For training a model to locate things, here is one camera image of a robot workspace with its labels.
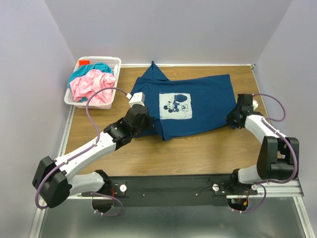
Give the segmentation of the dark blue t shirt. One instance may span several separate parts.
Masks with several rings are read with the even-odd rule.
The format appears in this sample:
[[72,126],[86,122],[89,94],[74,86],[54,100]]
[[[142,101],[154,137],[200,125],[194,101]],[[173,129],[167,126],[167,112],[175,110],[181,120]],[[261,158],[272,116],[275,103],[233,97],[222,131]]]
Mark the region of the dark blue t shirt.
[[172,81],[155,63],[137,78],[131,94],[139,92],[153,118],[153,127],[139,136],[159,135],[164,141],[226,126],[236,106],[228,74]]

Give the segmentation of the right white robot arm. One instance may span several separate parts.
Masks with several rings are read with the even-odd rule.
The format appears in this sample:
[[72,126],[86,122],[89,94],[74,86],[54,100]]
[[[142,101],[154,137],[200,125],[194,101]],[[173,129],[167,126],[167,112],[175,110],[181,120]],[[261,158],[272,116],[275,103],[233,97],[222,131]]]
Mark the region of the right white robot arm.
[[256,111],[254,94],[239,94],[235,108],[226,116],[232,128],[245,128],[261,143],[255,165],[235,169],[225,186],[233,194],[265,182],[284,184],[298,177],[299,140],[274,128],[273,118]]

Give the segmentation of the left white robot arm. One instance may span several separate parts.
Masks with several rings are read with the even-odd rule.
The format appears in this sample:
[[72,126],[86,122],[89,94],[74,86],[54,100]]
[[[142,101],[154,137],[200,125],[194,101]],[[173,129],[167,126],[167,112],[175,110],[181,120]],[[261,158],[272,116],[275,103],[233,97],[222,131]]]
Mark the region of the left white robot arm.
[[38,164],[32,185],[36,191],[36,206],[54,208],[70,195],[96,192],[104,196],[110,184],[103,173],[93,172],[79,176],[77,173],[102,156],[127,145],[140,132],[152,126],[148,109],[133,105],[124,117],[108,125],[97,137],[80,148],[55,159],[44,157]]

